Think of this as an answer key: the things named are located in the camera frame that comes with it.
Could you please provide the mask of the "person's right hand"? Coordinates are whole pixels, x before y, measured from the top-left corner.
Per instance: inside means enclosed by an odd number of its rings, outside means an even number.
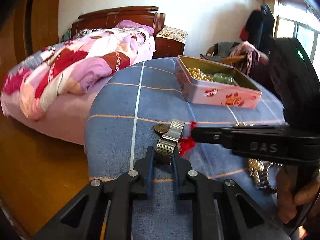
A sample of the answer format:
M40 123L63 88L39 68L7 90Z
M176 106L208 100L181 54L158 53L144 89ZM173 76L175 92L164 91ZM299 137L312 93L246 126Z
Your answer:
M313 179L297 193L293 193L292 180L282 167L276 176L278 195L278 217L287 224L297 215L297 207L316 199L319 190L319 178Z

